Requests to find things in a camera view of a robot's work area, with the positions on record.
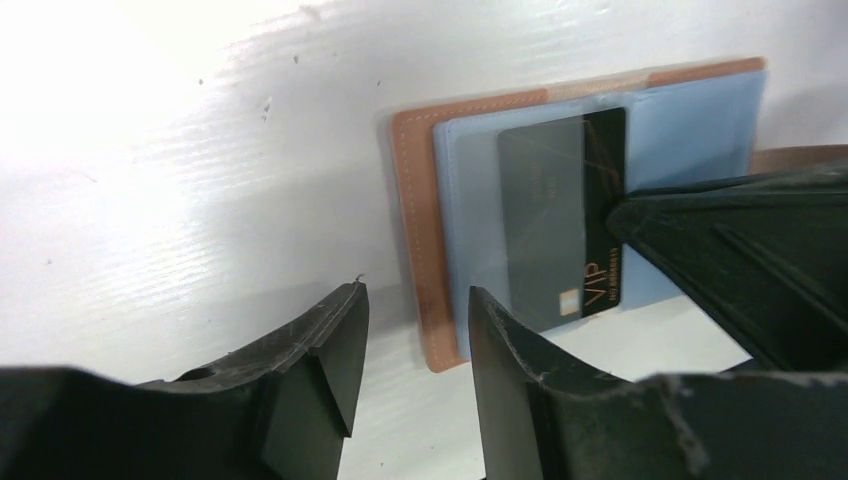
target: card holder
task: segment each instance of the card holder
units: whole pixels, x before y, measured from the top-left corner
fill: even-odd
[[[429,368],[441,372],[463,363],[451,306],[442,212],[434,159],[433,127],[454,118],[544,105],[604,92],[638,91],[764,68],[761,58],[677,65],[579,83],[407,110],[392,119],[401,210]]]

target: brown leather edge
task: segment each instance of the brown leather edge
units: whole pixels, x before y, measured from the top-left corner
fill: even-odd
[[[464,363],[456,344],[450,304],[433,126],[451,118],[540,105],[544,89],[400,112],[392,118],[392,153],[398,179],[409,262],[427,357],[435,373]]]
[[[748,173],[766,173],[848,160],[848,145],[811,145],[757,150],[751,155]]]
[[[765,67],[766,60],[762,57],[728,60],[710,65],[694,65],[651,73],[648,86],[661,87],[676,83],[723,77],[735,73],[756,72],[765,69]]]

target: white table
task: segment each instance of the white table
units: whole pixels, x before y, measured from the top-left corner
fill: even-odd
[[[0,363],[172,379],[365,274],[342,479],[484,474],[468,366],[424,366],[387,120],[765,55],[759,143],[848,141],[842,0],[0,3]],[[744,358],[676,299],[555,341],[626,378]]]

